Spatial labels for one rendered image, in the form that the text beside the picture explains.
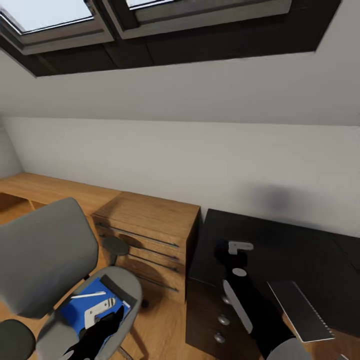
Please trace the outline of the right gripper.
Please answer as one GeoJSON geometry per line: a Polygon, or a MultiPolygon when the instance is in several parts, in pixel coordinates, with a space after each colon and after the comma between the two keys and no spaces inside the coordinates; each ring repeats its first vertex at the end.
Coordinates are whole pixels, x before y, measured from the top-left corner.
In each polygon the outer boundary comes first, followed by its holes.
{"type": "Polygon", "coordinates": [[[230,254],[228,250],[218,249],[216,246],[214,251],[214,257],[217,258],[217,262],[220,265],[227,265],[232,260],[238,261],[243,267],[247,267],[247,253],[238,251],[237,255],[230,254]]]}

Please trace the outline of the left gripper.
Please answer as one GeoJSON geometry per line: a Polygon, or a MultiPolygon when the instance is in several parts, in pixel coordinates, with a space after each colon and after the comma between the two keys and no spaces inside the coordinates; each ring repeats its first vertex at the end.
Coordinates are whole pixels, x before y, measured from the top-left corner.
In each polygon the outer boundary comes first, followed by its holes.
{"type": "Polygon", "coordinates": [[[79,342],[85,336],[95,336],[99,342],[99,353],[106,339],[118,331],[119,324],[123,320],[123,316],[124,306],[122,305],[116,313],[112,312],[102,317],[100,321],[98,321],[95,325],[89,327],[88,329],[81,329],[81,331],[78,333],[79,342]]]}

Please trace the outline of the mouse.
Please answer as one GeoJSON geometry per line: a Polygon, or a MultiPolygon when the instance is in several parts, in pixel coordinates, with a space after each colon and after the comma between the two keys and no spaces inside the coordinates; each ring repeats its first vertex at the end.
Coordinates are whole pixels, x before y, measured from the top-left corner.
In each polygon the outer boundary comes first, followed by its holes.
{"type": "Polygon", "coordinates": [[[227,242],[227,240],[225,238],[219,238],[216,241],[218,249],[219,250],[225,250],[228,251],[229,250],[229,242],[227,242]]]}

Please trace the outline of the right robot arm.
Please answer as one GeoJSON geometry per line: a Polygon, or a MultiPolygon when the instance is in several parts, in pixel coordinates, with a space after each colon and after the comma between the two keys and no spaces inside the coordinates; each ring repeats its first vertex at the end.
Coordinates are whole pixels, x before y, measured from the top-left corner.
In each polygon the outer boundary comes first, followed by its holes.
{"type": "Polygon", "coordinates": [[[243,322],[247,332],[255,339],[264,360],[314,360],[290,328],[282,320],[278,308],[254,288],[247,267],[247,253],[253,250],[248,242],[230,241],[229,250],[218,249],[214,257],[225,265],[224,291],[243,322]]]}

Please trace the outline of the notebook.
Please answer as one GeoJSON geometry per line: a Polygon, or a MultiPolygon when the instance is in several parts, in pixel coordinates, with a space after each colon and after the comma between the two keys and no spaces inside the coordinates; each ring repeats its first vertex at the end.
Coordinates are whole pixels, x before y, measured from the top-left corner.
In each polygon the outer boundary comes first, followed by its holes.
{"type": "Polygon", "coordinates": [[[335,338],[292,279],[271,281],[268,285],[303,343],[335,338]]]}

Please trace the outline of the swivel chair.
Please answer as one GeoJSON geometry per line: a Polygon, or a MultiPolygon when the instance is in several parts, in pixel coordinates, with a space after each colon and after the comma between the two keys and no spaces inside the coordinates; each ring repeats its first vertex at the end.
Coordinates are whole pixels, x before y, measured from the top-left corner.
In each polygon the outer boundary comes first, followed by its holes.
{"type": "Polygon", "coordinates": [[[79,343],[78,334],[61,309],[97,277],[131,309],[94,360],[109,360],[116,350],[126,360],[135,360],[121,344],[140,307],[146,309],[149,302],[143,297],[137,276],[115,266],[118,256],[130,252],[129,245],[116,236],[108,236],[102,243],[111,252],[110,266],[90,276],[98,265],[99,243],[72,196],[0,225],[0,300],[18,317],[41,320],[49,316],[37,339],[17,319],[0,321],[0,360],[28,360],[35,351],[38,360],[59,360],[79,343]],[[54,309],[82,279],[84,282],[54,309]]]}

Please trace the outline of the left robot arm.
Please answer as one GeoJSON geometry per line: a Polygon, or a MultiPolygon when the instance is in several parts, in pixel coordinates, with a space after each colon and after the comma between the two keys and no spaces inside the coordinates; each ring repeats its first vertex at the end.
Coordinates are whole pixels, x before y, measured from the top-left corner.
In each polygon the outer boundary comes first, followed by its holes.
{"type": "Polygon", "coordinates": [[[117,300],[111,297],[86,310],[85,327],[78,333],[79,342],[71,346],[59,360],[95,360],[106,339],[118,331],[124,316],[124,306],[116,313],[112,312],[102,318],[96,316],[116,303],[117,300]]]}

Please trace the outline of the folder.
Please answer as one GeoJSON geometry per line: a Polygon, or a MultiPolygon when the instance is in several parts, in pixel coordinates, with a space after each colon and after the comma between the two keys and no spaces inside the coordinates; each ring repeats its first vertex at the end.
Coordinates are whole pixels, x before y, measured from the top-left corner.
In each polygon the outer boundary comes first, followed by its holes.
{"type": "Polygon", "coordinates": [[[94,307],[95,305],[109,299],[115,298],[116,304],[106,310],[105,312],[95,316],[95,318],[103,318],[106,315],[114,312],[115,314],[124,306],[123,319],[130,312],[131,305],[126,303],[114,290],[112,290],[106,283],[104,283],[99,277],[91,282],[85,289],[83,289],[78,296],[90,295],[98,292],[105,292],[105,294],[86,296],[86,297],[73,297],[73,299],[61,309],[61,313],[64,315],[68,323],[78,334],[83,328],[85,328],[85,311],[94,307]]]}

